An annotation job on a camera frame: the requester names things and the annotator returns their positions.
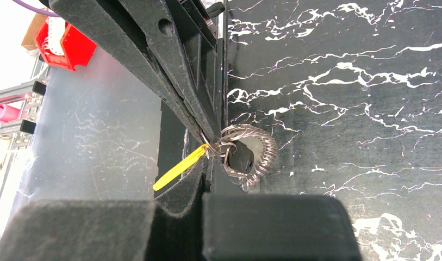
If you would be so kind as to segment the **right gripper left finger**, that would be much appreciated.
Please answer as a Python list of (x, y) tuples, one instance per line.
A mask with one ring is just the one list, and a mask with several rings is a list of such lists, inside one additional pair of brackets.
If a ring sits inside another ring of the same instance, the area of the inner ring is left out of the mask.
[(0, 260), (201, 260), (207, 161), (150, 201), (49, 201), (21, 208)]

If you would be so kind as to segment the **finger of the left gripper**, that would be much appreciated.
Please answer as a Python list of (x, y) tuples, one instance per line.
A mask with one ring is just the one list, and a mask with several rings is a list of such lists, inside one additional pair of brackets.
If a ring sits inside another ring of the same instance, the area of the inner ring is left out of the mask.
[(119, 1), (48, 1), (47, 6), (136, 76), (203, 142), (200, 126), (164, 76), (143, 31)]
[(216, 140), (216, 29), (201, 1), (121, 1), (139, 26), (156, 75), (163, 81), (161, 97), (199, 140)]

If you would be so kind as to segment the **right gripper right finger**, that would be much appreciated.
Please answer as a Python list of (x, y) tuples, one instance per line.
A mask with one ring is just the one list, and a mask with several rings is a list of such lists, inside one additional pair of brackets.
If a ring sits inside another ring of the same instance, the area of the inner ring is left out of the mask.
[(362, 260), (336, 198), (247, 194), (216, 160), (202, 162), (204, 260)]

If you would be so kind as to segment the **white red keyring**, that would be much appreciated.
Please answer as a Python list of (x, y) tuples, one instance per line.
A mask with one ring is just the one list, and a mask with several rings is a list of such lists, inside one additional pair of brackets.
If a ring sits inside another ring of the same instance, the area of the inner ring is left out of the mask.
[(222, 168), (227, 143), (241, 141), (254, 153), (254, 164), (250, 174), (246, 178), (235, 178), (227, 174), (227, 179), (238, 185), (243, 191), (249, 192), (260, 185), (261, 179), (265, 178), (275, 167), (278, 157), (276, 139), (267, 131), (252, 125), (231, 125), (221, 131), (221, 136), (213, 141), (201, 133), (202, 141), (208, 144), (208, 156), (218, 157)]

